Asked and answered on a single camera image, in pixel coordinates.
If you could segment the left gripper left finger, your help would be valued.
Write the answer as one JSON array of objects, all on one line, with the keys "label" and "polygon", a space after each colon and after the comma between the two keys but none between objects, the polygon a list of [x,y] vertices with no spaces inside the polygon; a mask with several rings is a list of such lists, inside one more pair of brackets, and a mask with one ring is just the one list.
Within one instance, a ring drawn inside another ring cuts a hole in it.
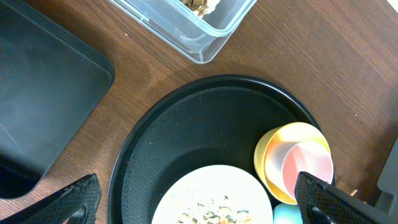
[{"label": "left gripper left finger", "polygon": [[94,223],[101,200],[96,174],[88,174],[39,202],[1,220],[1,224]]}]

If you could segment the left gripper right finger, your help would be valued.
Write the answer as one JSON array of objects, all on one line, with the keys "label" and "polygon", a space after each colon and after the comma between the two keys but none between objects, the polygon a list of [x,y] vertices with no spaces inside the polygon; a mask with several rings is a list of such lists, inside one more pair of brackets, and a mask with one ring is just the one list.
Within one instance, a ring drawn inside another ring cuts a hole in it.
[{"label": "left gripper right finger", "polygon": [[304,224],[397,223],[397,218],[353,198],[308,172],[299,173],[295,197]]}]

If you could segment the light blue cup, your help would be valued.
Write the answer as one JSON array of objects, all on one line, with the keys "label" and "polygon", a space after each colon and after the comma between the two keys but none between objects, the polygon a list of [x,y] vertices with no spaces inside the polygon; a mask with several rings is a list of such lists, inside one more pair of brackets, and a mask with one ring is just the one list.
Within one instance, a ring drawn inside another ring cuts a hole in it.
[{"label": "light blue cup", "polygon": [[298,205],[281,203],[273,210],[273,224],[303,224]]}]

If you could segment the pink cup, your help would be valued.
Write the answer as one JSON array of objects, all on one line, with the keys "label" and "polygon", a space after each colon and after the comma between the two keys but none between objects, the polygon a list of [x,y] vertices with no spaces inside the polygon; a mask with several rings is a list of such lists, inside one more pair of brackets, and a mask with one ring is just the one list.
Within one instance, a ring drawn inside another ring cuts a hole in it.
[{"label": "pink cup", "polygon": [[267,149],[265,173],[268,179],[290,198],[300,172],[308,172],[332,183],[334,168],[330,152],[315,141],[280,142]]}]

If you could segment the white tissue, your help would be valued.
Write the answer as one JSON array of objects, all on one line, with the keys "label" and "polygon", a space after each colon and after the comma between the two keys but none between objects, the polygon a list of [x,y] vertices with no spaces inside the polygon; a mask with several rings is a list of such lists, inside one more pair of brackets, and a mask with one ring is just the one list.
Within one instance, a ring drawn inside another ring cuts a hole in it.
[{"label": "white tissue", "polygon": [[220,0],[206,0],[206,14],[212,13],[219,3]]}]

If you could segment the gold foil wrapper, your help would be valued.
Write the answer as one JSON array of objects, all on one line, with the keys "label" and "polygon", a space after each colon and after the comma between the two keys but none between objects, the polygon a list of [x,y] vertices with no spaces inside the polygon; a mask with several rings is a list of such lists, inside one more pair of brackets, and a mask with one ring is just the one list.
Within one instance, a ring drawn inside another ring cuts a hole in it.
[{"label": "gold foil wrapper", "polygon": [[207,0],[180,0],[180,2],[187,6],[199,17],[203,17],[205,14],[207,14]]}]

